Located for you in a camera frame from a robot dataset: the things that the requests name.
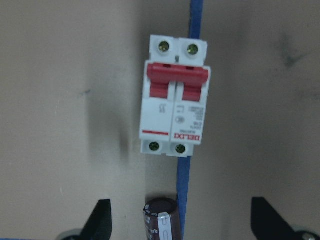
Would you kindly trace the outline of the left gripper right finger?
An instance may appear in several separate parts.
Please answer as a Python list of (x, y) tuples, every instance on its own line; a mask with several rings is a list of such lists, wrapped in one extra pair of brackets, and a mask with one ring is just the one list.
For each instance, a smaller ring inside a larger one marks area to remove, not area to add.
[(251, 230), (257, 240), (302, 240), (264, 197), (251, 199)]

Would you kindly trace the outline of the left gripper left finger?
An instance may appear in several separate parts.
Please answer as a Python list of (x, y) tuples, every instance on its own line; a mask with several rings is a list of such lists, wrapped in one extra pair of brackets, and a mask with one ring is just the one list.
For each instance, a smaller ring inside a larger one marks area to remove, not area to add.
[(84, 225), (81, 240), (109, 240), (112, 235), (112, 208), (110, 199), (97, 202)]

